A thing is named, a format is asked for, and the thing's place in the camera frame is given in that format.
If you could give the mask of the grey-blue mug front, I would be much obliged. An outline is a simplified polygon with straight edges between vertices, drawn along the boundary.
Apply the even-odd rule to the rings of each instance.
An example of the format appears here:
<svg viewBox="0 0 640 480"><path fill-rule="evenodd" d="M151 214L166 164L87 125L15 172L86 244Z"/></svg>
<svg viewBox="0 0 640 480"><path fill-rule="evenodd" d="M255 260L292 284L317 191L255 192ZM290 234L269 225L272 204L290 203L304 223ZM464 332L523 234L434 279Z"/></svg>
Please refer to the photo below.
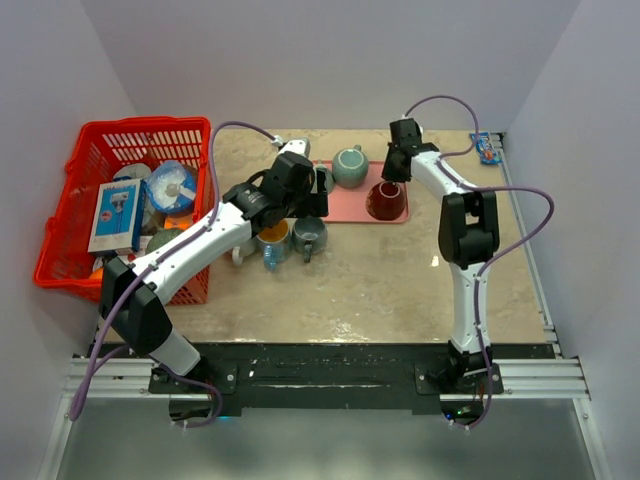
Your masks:
<svg viewBox="0 0 640 480"><path fill-rule="evenodd" d="M300 253L305 263L314 254L321 252L328 242L326 223L318 217L299 218L292 227L292 245Z"/></svg>

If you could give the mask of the blue butterfly mug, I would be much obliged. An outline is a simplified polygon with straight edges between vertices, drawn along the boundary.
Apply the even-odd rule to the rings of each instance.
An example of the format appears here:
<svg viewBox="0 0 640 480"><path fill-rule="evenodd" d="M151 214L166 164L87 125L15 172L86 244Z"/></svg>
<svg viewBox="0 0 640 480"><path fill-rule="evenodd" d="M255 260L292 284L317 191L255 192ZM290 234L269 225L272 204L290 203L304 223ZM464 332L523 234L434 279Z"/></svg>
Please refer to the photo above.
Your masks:
<svg viewBox="0 0 640 480"><path fill-rule="evenodd" d="M262 252L264 267L269 272L274 272L291 255L291 235L286 219L263 230L257 235L256 241Z"/></svg>

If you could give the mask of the dark red mug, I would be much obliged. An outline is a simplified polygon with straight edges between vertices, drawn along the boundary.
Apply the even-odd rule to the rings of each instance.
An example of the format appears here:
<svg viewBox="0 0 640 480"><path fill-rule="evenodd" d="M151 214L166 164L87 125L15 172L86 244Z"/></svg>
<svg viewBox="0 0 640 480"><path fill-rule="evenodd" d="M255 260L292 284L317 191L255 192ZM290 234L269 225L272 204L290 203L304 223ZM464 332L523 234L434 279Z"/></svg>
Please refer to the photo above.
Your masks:
<svg viewBox="0 0 640 480"><path fill-rule="evenodd" d="M369 191L365 207L370 216L380 221L393 221L404 212L406 195L403 188L391 181L381 181Z"/></svg>

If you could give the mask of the white speckled mug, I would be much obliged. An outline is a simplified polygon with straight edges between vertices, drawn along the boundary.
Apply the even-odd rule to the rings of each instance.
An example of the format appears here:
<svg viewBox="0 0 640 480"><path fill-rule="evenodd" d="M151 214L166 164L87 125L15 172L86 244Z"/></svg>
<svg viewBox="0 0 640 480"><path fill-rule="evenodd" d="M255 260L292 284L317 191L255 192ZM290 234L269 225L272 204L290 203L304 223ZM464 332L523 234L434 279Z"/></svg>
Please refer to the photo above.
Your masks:
<svg viewBox="0 0 640 480"><path fill-rule="evenodd" d="M235 246L231 250L232 262L236 267L242 265L244 259L256 252L257 246L253 240L246 241L241 245Z"/></svg>

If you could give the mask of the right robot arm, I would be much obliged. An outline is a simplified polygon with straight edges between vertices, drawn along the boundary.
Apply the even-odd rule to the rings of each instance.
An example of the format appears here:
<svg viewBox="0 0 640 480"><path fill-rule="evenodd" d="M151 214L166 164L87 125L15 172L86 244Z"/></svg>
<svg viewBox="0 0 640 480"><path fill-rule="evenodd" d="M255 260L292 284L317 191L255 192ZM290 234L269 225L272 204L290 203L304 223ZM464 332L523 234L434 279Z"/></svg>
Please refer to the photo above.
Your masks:
<svg viewBox="0 0 640 480"><path fill-rule="evenodd" d="M416 180L440 202L438 247L453 281L454 325L443 365L430 381L441 392L469 392L492 366L491 341L483 326L487 285L484 275L500 245L496 195L467 182L423 141L418 123L390 123L382 178Z"/></svg>

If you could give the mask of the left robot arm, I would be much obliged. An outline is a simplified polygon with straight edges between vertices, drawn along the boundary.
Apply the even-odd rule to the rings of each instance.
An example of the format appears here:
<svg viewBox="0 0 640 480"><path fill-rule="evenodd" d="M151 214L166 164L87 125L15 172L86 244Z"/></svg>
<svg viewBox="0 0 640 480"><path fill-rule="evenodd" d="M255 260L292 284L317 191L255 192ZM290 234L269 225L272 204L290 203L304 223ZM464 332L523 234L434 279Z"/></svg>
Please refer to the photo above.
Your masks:
<svg viewBox="0 0 640 480"><path fill-rule="evenodd" d="M156 251L131 265L120 259L104 269L99 312L132 348L172 371L185 392L207 380L201 354L173 326L165 306L188 280L222 254L286 218L324 217L324 174L295 152L279 154L272 166L233 186L210 213Z"/></svg>

